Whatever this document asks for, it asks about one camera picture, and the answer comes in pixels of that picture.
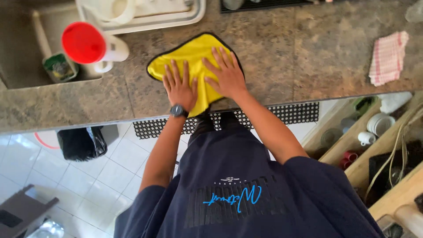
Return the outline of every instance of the hand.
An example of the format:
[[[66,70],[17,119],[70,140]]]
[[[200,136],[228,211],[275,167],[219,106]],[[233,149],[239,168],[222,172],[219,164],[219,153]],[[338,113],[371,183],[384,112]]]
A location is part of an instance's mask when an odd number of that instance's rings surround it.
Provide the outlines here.
[[[220,56],[215,47],[211,49],[211,52],[213,53],[213,56],[216,59],[220,69],[216,68],[206,58],[203,58],[203,64],[217,76],[219,82],[216,82],[209,77],[205,77],[204,80],[210,84],[210,86],[212,86],[216,92],[234,100],[238,97],[238,95],[241,95],[244,92],[248,92],[247,87],[245,86],[244,75],[242,74],[242,71],[238,65],[235,54],[231,52],[231,62],[229,56],[226,54],[222,47],[220,48],[220,53],[222,56]]]
[[[170,63],[172,64],[173,75],[170,67],[166,64],[166,75],[162,78],[166,92],[168,93],[170,105],[174,106],[175,104],[180,104],[187,112],[190,112],[197,102],[197,78],[194,78],[192,81],[192,88],[190,88],[188,62],[184,61],[182,82],[176,62],[171,60]]]

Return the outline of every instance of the wristwatch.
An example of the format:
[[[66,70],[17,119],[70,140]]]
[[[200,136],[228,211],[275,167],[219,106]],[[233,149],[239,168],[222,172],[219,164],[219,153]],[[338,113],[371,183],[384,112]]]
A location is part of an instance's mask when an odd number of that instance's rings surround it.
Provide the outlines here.
[[[187,118],[189,113],[180,104],[176,103],[170,108],[170,114],[174,117],[183,116]]]

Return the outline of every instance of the shirt sleeve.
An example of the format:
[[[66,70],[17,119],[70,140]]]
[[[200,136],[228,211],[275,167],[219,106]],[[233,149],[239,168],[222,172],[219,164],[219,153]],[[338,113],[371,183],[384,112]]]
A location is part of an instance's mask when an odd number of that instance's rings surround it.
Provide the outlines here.
[[[133,204],[116,218],[114,237],[141,237],[164,191],[165,188],[158,185],[143,189]]]
[[[348,233],[351,237],[384,237],[341,169],[307,157],[291,158],[283,167],[291,186],[301,189],[332,224],[338,224],[341,234],[351,231],[347,224],[354,224],[360,229]]]

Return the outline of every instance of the red cap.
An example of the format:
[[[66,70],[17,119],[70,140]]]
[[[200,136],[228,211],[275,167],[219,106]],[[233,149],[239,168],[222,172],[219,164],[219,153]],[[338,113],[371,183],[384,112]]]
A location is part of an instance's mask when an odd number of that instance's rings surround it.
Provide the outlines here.
[[[91,24],[74,22],[62,35],[62,47],[73,61],[90,64],[100,61],[106,53],[106,41]]]

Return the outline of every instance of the black rubber mat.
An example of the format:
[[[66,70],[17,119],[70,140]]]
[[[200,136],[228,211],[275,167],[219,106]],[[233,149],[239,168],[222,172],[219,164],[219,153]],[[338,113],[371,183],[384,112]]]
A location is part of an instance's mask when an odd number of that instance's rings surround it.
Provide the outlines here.
[[[292,105],[276,105],[267,107],[274,115],[276,115],[283,123],[286,125],[304,123],[304,122],[316,122],[319,120],[319,103],[302,103],[302,104],[292,104]],[[254,126],[250,123],[250,120],[244,114],[242,110],[233,110],[232,111],[240,124],[244,125],[248,129],[254,129]],[[214,127],[216,130],[221,130],[220,128],[220,112],[209,113]],[[156,120],[146,120],[140,122],[134,122],[134,129],[136,135],[140,139],[155,138],[158,137],[160,132],[163,130],[167,118],[165,119],[156,119]],[[195,125],[197,124],[196,118],[189,118],[185,121],[182,134],[192,134],[195,130]]]
[[[254,3],[251,0],[245,0],[244,4],[237,10],[227,9],[223,5],[223,0],[220,0],[220,12],[221,13],[232,13],[238,11],[252,11],[259,9],[270,9],[270,8],[280,8],[280,7],[292,7],[292,6],[302,6],[313,4],[307,0],[261,0],[258,3]]]

